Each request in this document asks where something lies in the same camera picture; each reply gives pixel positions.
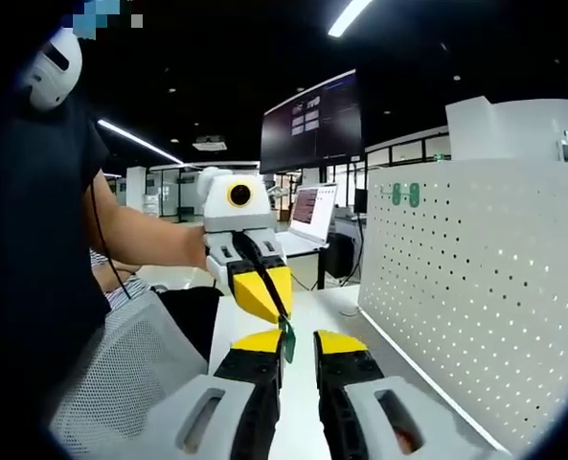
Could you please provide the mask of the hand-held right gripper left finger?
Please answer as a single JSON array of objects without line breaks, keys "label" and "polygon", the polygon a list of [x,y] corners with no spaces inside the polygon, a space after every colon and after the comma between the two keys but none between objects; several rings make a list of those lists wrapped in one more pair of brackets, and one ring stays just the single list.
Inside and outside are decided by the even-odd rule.
[{"label": "hand-held right gripper left finger", "polygon": [[199,375],[148,413],[150,459],[266,459],[280,419],[284,333],[236,341],[212,375]]}]

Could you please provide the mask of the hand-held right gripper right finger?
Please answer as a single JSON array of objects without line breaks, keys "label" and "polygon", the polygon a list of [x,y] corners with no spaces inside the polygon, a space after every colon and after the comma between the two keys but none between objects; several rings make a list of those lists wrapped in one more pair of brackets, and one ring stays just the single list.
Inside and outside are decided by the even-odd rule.
[{"label": "hand-held right gripper right finger", "polygon": [[386,377],[368,347],[313,333],[319,417],[333,459],[495,459],[458,431],[451,412],[401,377]]}]

